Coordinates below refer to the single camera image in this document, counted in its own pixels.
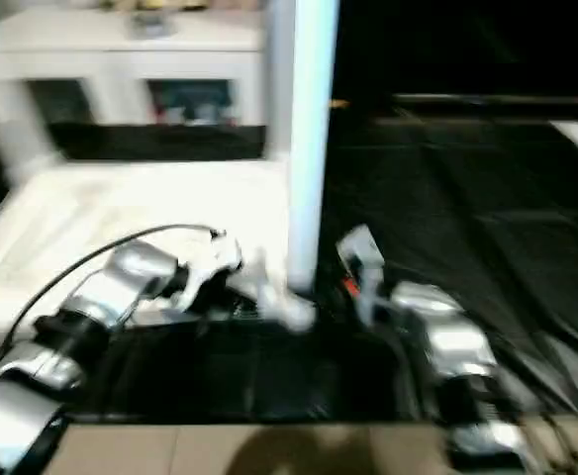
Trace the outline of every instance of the white pole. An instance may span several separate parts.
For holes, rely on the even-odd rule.
[[[313,284],[335,62],[338,0],[296,0],[287,282]]]

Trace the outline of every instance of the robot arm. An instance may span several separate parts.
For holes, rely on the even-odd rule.
[[[67,395],[87,381],[140,301],[172,296],[185,311],[205,282],[240,266],[241,251],[226,236],[185,265],[140,240],[116,249],[55,315],[36,320],[34,339],[0,360],[0,473],[44,463],[62,435]]]

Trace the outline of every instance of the white object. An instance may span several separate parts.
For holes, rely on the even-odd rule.
[[[3,79],[77,79],[98,124],[154,123],[146,82],[225,79],[240,125],[264,124],[262,12],[173,14],[173,34],[138,39],[130,15],[32,7],[0,22]],[[0,108],[11,103],[0,97]]]
[[[311,287],[318,262],[337,8],[338,0],[296,1],[287,258],[296,289]]]

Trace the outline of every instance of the black cable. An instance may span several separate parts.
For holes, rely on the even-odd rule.
[[[162,226],[155,226],[153,228],[148,228],[136,233],[132,233],[130,235],[126,235],[124,237],[120,237],[114,241],[109,242],[106,245],[103,245],[102,247],[99,247],[97,249],[95,249],[92,252],[89,252],[88,254],[86,254],[84,257],[81,257],[80,259],[76,260],[73,264],[69,265],[67,268],[65,268],[62,272],[60,272],[59,274],[57,274],[53,279],[51,279],[50,282],[48,282],[34,297],[32,297],[27,304],[25,304],[25,307],[23,307],[23,309],[21,309],[21,311],[19,312],[19,314],[17,315],[16,319],[14,319],[14,322],[12,323],[12,326],[10,326],[10,329],[8,330],[8,332],[5,334],[5,337],[3,338],[3,341],[1,341],[0,344],[0,360],[1,358],[3,358],[5,356],[5,354],[7,353],[7,351],[9,350],[10,346],[12,345],[12,341],[14,340],[14,335],[16,334],[17,328],[19,327],[19,324],[23,321],[23,319],[25,318],[25,316],[27,315],[27,313],[35,306],[35,304],[47,293],[49,292],[49,290],[51,290],[53,287],[55,287],[62,279],[64,279],[67,275],[71,274],[73,271],[75,271],[78,267],[81,267],[82,265],[84,265],[86,262],[90,261],[91,259],[97,257],[98,255],[103,254],[104,252],[107,252],[108,250],[111,250],[115,247],[118,247],[122,244],[125,244],[131,240],[137,239],[137,238],[141,238],[142,236],[147,236],[147,235],[152,235],[155,233],[159,233],[162,231],[167,231],[167,230],[175,230],[175,229],[183,229],[183,230],[191,230],[191,231],[199,231],[199,232],[206,232],[206,233],[210,233],[210,235],[215,238],[217,236],[219,236],[221,233],[219,231],[217,231],[214,228],[208,227],[208,226],[204,226],[204,225],[187,225],[187,224],[170,224],[170,225],[162,225]]]

